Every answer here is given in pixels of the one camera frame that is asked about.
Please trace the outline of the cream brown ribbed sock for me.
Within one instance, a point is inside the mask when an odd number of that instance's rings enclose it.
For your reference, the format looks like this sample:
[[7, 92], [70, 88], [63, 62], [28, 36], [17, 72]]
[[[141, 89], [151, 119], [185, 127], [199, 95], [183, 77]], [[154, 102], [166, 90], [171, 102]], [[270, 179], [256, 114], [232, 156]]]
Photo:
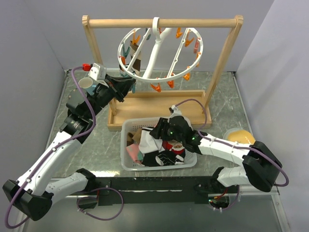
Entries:
[[140, 64], [141, 64], [141, 52], [136, 55], [136, 51], [138, 49], [138, 45], [130, 41], [130, 58], [135, 58], [131, 70], [133, 73], [139, 75], [140, 74]]

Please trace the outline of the orange clothes peg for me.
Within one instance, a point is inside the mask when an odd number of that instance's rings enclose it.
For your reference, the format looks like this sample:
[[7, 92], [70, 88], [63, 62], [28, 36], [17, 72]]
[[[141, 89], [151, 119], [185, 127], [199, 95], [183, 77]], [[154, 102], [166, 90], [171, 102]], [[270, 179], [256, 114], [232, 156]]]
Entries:
[[170, 88], [174, 88], [174, 80], [167, 81], [167, 84]]
[[161, 86], [160, 86], [159, 83], [157, 83], [156, 85], [150, 84], [150, 86], [151, 86], [151, 88], [152, 88], [153, 90], [155, 90], [156, 92], [161, 92]]
[[133, 39], [132, 39], [132, 44], [133, 45], [136, 45], [138, 42], [139, 42], [139, 40], [140, 40], [140, 35], [138, 35], [137, 37], [136, 37], [136, 34], [133, 34]]

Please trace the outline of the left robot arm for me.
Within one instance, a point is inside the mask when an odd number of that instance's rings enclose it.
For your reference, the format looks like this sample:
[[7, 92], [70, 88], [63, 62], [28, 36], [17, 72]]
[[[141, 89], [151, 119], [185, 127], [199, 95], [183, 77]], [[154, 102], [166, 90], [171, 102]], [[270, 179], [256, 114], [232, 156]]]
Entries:
[[123, 102], [135, 82], [133, 78], [105, 75], [91, 94], [77, 86], [66, 104], [68, 116], [49, 147], [16, 181], [4, 183], [9, 208], [16, 207], [37, 221], [59, 200], [80, 191], [91, 194], [96, 188], [96, 176], [84, 168], [60, 181], [50, 180], [62, 162], [86, 141], [96, 125], [96, 115], [113, 99]]

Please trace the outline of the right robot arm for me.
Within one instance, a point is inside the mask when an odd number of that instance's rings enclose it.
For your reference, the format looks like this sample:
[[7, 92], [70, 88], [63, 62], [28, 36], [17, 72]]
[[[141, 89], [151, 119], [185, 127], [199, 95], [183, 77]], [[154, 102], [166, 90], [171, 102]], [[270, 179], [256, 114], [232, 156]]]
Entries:
[[270, 192], [279, 173], [283, 172], [281, 162], [264, 143], [255, 141], [251, 145], [219, 139], [192, 129], [183, 116], [160, 118], [150, 135], [163, 141], [180, 142], [190, 152], [236, 164], [234, 168], [218, 168], [213, 174], [211, 188], [218, 193], [233, 185], [252, 185]]

